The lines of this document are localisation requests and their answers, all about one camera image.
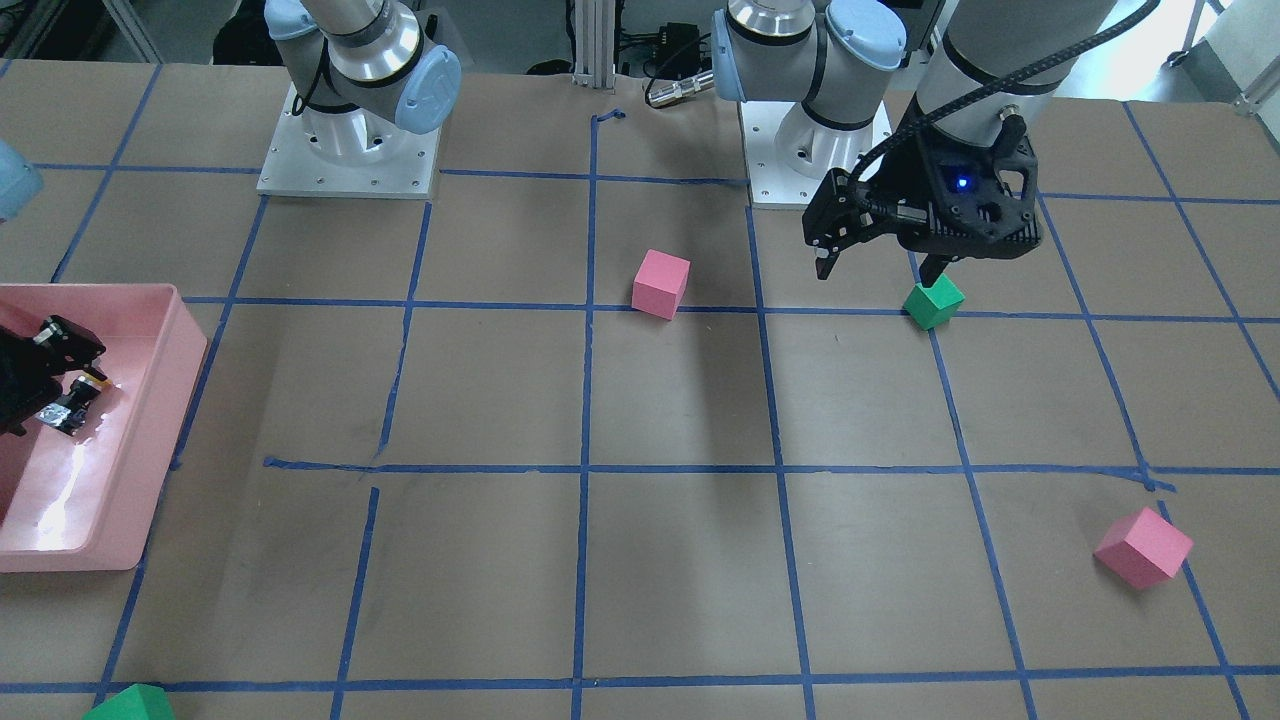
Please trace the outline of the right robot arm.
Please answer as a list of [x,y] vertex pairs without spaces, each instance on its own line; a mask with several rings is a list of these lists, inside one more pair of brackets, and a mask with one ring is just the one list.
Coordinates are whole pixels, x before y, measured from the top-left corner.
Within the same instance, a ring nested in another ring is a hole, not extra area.
[[[293,95],[264,158],[265,196],[425,200],[460,59],[402,1],[269,1],[269,37]],[[68,436],[108,388],[105,347],[63,316],[3,329],[3,432],[37,419]]]

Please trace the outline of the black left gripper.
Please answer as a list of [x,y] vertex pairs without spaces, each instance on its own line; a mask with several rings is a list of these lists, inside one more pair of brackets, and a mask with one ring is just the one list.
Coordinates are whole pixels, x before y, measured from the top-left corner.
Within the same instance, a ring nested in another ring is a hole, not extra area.
[[892,234],[924,254],[922,286],[957,259],[1011,260],[1042,242],[1033,193],[1038,159],[1021,118],[1004,118],[989,145],[972,145],[909,118],[858,159],[822,178],[803,214],[803,238],[827,281],[856,243]]

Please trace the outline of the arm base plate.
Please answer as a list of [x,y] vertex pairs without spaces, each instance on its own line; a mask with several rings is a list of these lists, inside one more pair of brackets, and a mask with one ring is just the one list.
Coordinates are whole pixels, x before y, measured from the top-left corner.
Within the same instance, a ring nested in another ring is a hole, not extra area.
[[292,114],[296,91],[285,94],[256,190],[296,199],[389,199],[426,201],[438,174],[442,132],[415,135],[364,109]]
[[804,210],[831,168],[852,169],[891,135],[883,102],[870,124],[854,131],[822,126],[797,102],[742,102],[739,111],[755,209]]

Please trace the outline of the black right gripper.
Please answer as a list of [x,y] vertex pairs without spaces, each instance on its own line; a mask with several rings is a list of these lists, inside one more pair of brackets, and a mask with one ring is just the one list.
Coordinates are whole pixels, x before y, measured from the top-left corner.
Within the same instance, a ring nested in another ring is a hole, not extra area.
[[70,383],[99,366],[105,343],[90,329],[59,315],[44,319],[31,337],[3,328],[1,433],[24,436],[24,423],[59,398]]

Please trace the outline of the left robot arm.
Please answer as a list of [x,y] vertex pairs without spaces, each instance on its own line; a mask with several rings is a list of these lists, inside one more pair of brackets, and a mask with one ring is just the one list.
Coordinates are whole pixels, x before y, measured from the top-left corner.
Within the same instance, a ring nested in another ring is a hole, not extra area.
[[815,274],[893,234],[933,286],[963,259],[1010,260],[1042,241],[1029,127],[1083,54],[1111,40],[1110,1],[960,1],[897,129],[876,114],[908,51],[879,1],[727,1],[710,35],[717,94],[787,102],[781,149],[817,181],[803,215]]

